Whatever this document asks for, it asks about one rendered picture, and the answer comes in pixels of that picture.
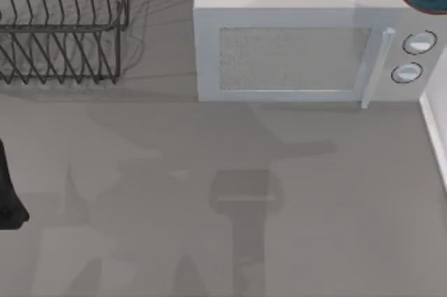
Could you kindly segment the pale microwave oven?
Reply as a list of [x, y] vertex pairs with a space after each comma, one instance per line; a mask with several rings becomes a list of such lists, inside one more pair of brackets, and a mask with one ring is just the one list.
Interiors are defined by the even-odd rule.
[[[447, 16], [403, 0], [193, 0], [193, 27], [198, 98], [209, 102], [360, 104], [389, 27], [371, 102], [415, 102], [447, 51]], [[404, 39], [426, 30], [437, 44], [407, 54]], [[423, 67], [419, 79], [395, 83], [393, 69], [411, 62]]]

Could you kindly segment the white microwave knob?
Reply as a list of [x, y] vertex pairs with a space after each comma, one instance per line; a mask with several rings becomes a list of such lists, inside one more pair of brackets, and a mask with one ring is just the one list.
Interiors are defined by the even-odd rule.
[[408, 84], [419, 79], [422, 73], [423, 67], [416, 62], [411, 62], [396, 66], [390, 76], [397, 84]]
[[402, 44], [409, 55], [421, 55], [430, 51], [437, 44], [437, 35], [433, 31], [422, 31], [408, 35]]

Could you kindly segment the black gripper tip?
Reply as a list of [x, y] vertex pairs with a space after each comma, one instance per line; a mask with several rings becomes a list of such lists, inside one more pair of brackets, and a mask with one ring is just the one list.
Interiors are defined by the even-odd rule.
[[0, 231], [18, 230], [30, 218], [13, 186], [3, 141], [0, 139]]

